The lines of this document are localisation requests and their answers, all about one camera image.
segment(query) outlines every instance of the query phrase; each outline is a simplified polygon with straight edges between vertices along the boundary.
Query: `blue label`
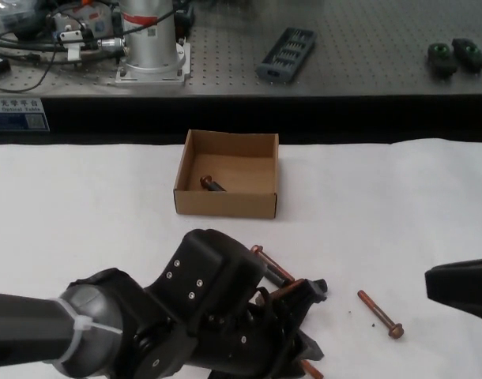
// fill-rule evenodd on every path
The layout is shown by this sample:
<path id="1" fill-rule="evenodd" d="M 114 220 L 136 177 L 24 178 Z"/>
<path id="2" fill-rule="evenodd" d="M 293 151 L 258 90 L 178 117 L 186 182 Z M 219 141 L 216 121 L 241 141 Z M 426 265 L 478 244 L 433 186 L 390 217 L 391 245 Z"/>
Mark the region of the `blue label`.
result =
<path id="1" fill-rule="evenodd" d="M 49 132 L 43 113 L 0 113 L 0 131 L 29 130 Z"/>

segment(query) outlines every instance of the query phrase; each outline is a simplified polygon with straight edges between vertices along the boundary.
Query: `cylindrical metal column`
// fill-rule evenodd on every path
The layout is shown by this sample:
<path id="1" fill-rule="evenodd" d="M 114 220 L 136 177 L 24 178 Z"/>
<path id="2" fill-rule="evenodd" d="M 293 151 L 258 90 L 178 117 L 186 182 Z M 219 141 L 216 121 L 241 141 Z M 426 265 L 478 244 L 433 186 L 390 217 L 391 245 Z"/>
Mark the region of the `cylindrical metal column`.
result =
<path id="1" fill-rule="evenodd" d="M 123 29 L 151 24 L 172 11 L 172 0 L 122 0 Z M 156 26 L 126 36 L 129 56 L 126 64 L 141 72 L 164 73 L 178 69 L 183 60 L 176 50 L 175 22 L 170 16 Z"/>

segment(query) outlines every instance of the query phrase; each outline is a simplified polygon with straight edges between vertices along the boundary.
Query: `copper bolt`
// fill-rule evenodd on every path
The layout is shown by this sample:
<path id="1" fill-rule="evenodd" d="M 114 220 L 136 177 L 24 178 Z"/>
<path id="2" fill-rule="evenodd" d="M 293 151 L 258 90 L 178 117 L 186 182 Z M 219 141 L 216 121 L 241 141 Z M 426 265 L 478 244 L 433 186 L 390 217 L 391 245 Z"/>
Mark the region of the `copper bolt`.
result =
<path id="1" fill-rule="evenodd" d="M 290 275 L 286 270 L 284 270 L 278 263 L 273 261 L 266 253 L 264 253 L 264 248 L 260 245 L 253 245 L 250 251 L 257 257 L 262 259 L 266 265 L 272 265 L 279 272 L 280 276 L 288 280 L 289 282 L 295 282 L 296 279 Z"/>
<path id="2" fill-rule="evenodd" d="M 205 188 L 208 191 L 215 191 L 215 192 L 225 191 L 224 187 L 222 187 L 217 182 L 213 181 L 213 178 L 211 177 L 211 175 L 202 176 L 201 179 L 199 179 L 199 182 L 201 182 L 202 188 Z"/>
<path id="3" fill-rule="evenodd" d="M 323 374 L 315 369 L 311 363 L 309 363 L 306 360 L 301 361 L 301 367 L 303 367 L 303 370 L 309 373 L 313 379 L 323 379 Z"/>
<path id="4" fill-rule="evenodd" d="M 380 321 L 389 329 L 389 336 L 397 340 L 398 338 L 401 338 L 403 334 L 405 334 L 405 330 L 402 328 L 402 325 L 395 324 L 392 320 L 390 320 L 390 317 L 388 317 L 386 313 L 383 312 L 364 291 L 361 290 L 357 292 L 357 294 L 359 295 L 360 300 L 362 300 L 364 304 L 366 304 L 367 307 L 376 315 L 376 317 L 379 318 Z"/>

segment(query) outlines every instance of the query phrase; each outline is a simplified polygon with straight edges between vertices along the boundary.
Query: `black rubber part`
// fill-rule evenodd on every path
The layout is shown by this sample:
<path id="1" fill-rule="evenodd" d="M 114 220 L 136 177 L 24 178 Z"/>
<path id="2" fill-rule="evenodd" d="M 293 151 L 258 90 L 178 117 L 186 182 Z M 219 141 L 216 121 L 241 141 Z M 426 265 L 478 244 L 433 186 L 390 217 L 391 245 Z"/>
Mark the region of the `black rubber part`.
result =
<path id="1" fill-rule="evenodd" d="M 456 38 L 452 41 L 454 55 L 469 71 L 479 73 L 482 70 L 482 51 L 470 39 Z"/>
<path id="2" fill-rule="evenodd" d="M 450 77 L 457 72 L 458 65 L 446 43 L 433 43 L 427 49 L 427 60 L 434 75 Z"/>

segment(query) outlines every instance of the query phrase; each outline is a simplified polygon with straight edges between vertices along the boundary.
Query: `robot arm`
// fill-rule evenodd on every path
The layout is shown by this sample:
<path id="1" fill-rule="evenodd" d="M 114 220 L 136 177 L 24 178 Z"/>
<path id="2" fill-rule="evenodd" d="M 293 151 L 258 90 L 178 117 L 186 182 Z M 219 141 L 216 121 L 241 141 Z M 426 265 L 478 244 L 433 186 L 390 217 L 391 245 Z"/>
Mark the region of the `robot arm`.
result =
<path id="1" fill-rule="evenodd" d="M 323 357 L 299 330 L 323 280 L 302 280 L 271 298 L 266 267 L 214 230 L 185 235 L 146 289 L 109 269 L 78 280 L 58 300 L 0 295 L 0 366 L 46 361 L 69 377 L 168 377 L 183 365 L 211 379 L 302 377 L 302 359 Z M 262 305 L 250 300 L 258 292 Z"/>

